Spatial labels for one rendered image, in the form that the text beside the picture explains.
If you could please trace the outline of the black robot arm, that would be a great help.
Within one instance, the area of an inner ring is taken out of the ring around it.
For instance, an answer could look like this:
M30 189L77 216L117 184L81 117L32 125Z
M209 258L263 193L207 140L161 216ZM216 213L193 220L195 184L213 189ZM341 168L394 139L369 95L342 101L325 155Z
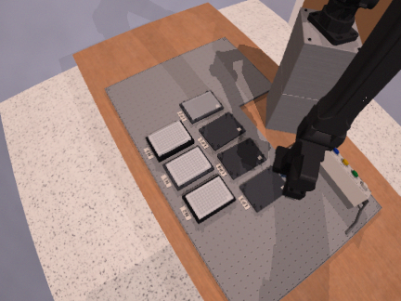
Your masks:
M307 19L338 46L359 36L352 28L357 10L373 9L379 1L329 0L322 11L310 12ZM336 85L297 127L295 143L281 161L280 170L287 172L282 190L285 198L301 200L307 191L316 188L325 151L343 144L357 115L400 70L401 0L393 0Z

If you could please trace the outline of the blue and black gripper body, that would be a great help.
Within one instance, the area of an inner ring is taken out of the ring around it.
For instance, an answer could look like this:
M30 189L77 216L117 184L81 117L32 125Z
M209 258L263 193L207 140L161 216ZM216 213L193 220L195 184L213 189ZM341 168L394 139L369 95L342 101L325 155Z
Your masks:
M291 146L292 148L292 146ZM281 147L281 146L277 146L276 148L276 152L275 152L275 161L273 162L273 168L272 171L278 174L282 174L284 176L287 175L287 172L281 171L280 167L281 167L281 161L283 156L287 153L288 150L291 150L285 147Z

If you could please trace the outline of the white label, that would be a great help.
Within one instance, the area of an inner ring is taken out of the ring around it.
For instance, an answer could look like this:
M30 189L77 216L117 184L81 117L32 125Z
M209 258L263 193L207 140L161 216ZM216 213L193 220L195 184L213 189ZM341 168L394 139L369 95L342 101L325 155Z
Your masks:
M149 147L145 148L144 151L145 151L145 153L147 154L147 156L149 157L149 159L152 159L152 158L153 158L153 155L152 155L152 153L150 152Z
M216 168L218 169L222 177L226 175L226 171L224 170L221 164L216 165Z
M241 204L243 205L243 207L247 210L248 208L250 208L250 206L248 205L248 203L246 202L246 200L244 199L243 196L240 196L239 201L241 202Z
M181 207L180 210L182 211L182 213L185 216L186 220L190 220L192 218L185 206Z
M182 122L186 121L187 118L185 117L185 115L183 114L183 112L180 111L180 112L178 112L177 114L179 115L179 117L180 117L180 119L182 120Z
M163 182L165 183L166 187L169 188L170 186L172 186L170 180L168 179L167 175L163 175L161 176Z
M199 141L199 143L202 145L202 147L203 147L204 149L206 149L206 148L209 147L209 146L207 145L207 143L203 140L202 137L200 137L200 138L198 139L198 141Z

